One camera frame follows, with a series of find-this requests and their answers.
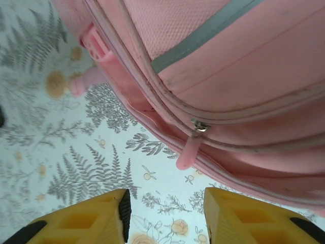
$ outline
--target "gray stripe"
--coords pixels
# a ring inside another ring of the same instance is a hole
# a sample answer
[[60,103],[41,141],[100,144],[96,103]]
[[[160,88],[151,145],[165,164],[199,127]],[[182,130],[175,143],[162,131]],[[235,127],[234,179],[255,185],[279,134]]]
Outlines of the gray stripe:
[[151,65],[158,74],[169,65],[185,58],[263,0],[231,0],[178,45],[155,58]]

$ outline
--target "patterned floor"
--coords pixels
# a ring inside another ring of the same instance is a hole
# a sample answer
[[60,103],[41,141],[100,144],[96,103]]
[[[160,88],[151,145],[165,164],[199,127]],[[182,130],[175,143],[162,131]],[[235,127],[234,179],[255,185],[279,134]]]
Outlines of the patterned floor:
[[[80,99],[71,77],[93,66],[50,3],[0,0],[0,242],[36,217],[129,188],[131,244],[207,241],[203,190],[227,189],[177,156],[100,85]],[[294,209],[325,229],[325,219]]]

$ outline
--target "zipper pull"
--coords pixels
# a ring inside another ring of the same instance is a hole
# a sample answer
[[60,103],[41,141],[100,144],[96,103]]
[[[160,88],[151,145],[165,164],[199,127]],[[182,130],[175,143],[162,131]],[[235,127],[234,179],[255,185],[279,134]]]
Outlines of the zipper pull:
[[187,140],[185,147],[176,161],[176,167],[180,170],[188,169],[193,166],[197,159],[200,145],[203,141],[203,133],[209,129],[209,126],[202,124],[200,121],[192,119],[194,130],[191,137]]

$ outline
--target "pink plastic buckle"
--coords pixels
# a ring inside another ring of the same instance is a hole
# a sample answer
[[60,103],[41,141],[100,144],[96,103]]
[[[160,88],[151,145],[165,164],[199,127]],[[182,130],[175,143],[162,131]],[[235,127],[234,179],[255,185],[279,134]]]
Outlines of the pink plastic buckle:
[[82,42],[94,61],[105,63],[114,59],[113,52],[105,44],[94,25],[83,35]]

